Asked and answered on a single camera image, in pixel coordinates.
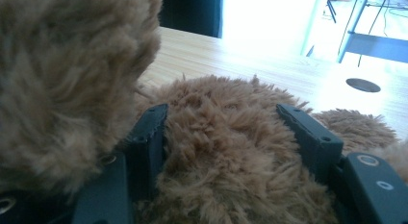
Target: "dog head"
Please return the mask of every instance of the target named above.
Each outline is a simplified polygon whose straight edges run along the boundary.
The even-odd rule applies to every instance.
[[[0,191],[77,191],[136,122],[162,0],[0,0]]]

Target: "wooden table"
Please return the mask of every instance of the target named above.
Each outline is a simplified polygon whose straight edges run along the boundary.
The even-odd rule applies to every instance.
[[[237,50],[222,39],[166,28],[161,28],[161,33],[161,51],[140,78],[146,85],[158,87],[181,79],[183,74],[187,79],[211,74],[251,79],[257,75],[261,82],[286,88],[300,100],[309,101],[314,112],[339,108],[382,114],[398,137],[408,137],[408,69],[361,69],[301,56]],[[357,90],[345,82],[348,78],[374,82],[381,90]]]

